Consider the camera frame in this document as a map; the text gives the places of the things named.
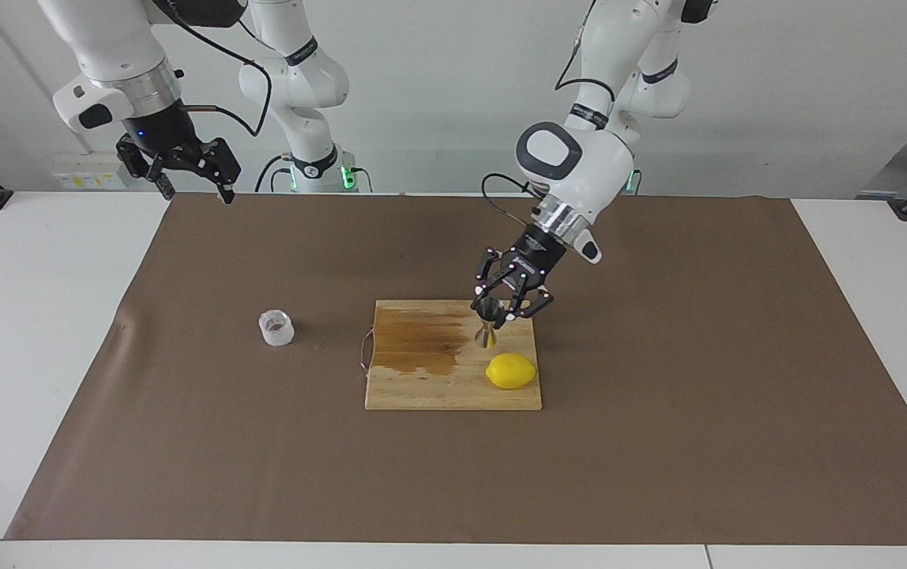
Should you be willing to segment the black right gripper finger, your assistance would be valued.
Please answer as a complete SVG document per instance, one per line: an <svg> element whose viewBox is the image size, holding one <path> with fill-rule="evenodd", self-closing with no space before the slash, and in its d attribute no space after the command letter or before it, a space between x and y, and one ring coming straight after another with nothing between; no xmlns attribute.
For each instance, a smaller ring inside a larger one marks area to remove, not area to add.
<svg viewBox="0 0 907 569"><path fill-rule="evenodd" d="M229 144L224 139L189 141L178 147L178 169L189 171L215 184L225 205L235 199L234 184L242 171Z"/></svg>
<svg viewBox="0 0 907 569"><path fill-rule="evenodd" d="M123 134L120 137L117 144L115 144L115 152L132 178L143 179L148 181L148 183L152 183L165 201L173 199L175 188L164 173L164 160L161 157L155 157L149 163L145 159L145 154L138 148L138 145L134 143L129 134Z"/></svg>

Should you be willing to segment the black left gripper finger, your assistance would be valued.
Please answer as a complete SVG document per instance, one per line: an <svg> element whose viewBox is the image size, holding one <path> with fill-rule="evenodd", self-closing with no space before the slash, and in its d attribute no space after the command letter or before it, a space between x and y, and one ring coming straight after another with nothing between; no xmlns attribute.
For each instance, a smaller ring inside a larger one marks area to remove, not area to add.
<svg viewBox="0 0 907 569"><path fill-rule="evenodd" d="M508 263L511 250L497 250L489 247L482 254L478 267L476 267L476 287L474 299L471 304L476 305L487 296L496 295L500 287L510 289L507 284L509 274Z"/></svg>
<svg viewBox="0 0 907 569"><path fill-rule="evenodd" d="M499 318L499 325L530 319L554 301L555 296L544 287L522 289L511 296L503 315Z"/></svg>

